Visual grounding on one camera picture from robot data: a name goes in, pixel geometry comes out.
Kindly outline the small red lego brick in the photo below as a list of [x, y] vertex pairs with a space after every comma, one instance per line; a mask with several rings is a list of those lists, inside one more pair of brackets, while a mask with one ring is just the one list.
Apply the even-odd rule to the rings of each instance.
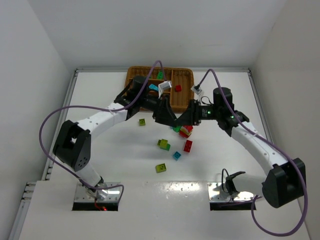
[[182, 91], [181, 85], [176, 85], [176, 86], [175, 86], [175, 91], [176, 91], [176, 92], [181, 92], [181, 91]]

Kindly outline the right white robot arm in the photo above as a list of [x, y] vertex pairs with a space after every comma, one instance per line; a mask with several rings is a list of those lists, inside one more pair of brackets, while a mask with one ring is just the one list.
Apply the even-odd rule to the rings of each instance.
[[289, 162], [278, 150], [264, 141], [249, 118], [234, 109], [233, 95], [229, 88], [214, 89], [213, 103], [210, 105], [201, 105], [197, 100], [190, 100], [186, 111], [175, 120], [175, 124], [196, 126], [202, 120], [217, 121], [218, 126], [240, 143], [266, 174], [265, 180], [244, 177], [243, 171], [227, 176], [224, 185], [230, 195], [248, 191], [264, 197], [274, 208], [304, 195], [306, 168], [303, 161], [296, 158]]

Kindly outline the green lego base brick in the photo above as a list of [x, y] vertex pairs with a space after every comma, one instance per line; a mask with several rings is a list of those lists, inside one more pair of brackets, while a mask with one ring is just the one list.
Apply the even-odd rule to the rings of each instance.
[[172, 128], [172, 130], [173, 130], [174, 132], [176, 132], [176, 133], [178, 133], [178, 132], [180, 131], [180, 129], [181, 129], [181, 126], [180, 126], [180, 125]]

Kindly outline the cyan rounded lego brick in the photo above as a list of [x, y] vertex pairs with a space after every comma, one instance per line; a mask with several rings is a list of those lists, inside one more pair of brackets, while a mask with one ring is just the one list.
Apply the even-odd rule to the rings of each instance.
[[154, 84], [150, 84], [148, 87], [149, 87], [149, 89], [154, 90], [154, 91], [156, 91], [156, 92], [159, 91], [159, 88], [158, 88], [156, 85], [154, 85]]

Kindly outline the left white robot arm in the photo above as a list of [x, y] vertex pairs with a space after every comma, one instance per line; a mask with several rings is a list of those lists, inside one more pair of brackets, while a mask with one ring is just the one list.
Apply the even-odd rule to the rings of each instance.
[[116, 124], [129, 120], [140, 109], [153, 112], [156, 123], [173, 127], [176, 116], [170, 106], [170, 97], [164, 92], [172, 87], [170, 81], [158, 85], [158, 95], [152, 95], [144, 76], [135, 76], [106, 108], [85, 119], [65, 121], [58, 133], [53, 154], [71, 167], [79, 181], [96, 193], [104, 186], [103, 178], [90, 164], [91, 143], [96, 137]]

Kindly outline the dark green lego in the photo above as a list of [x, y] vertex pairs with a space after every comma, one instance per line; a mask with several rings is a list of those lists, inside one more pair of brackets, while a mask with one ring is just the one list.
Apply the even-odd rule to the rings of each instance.
[[157, 80], [162, 80], [163, 79], [163, 73], [162, 72], [159, 72], [157, 74], [157, 77], [156, 77]]

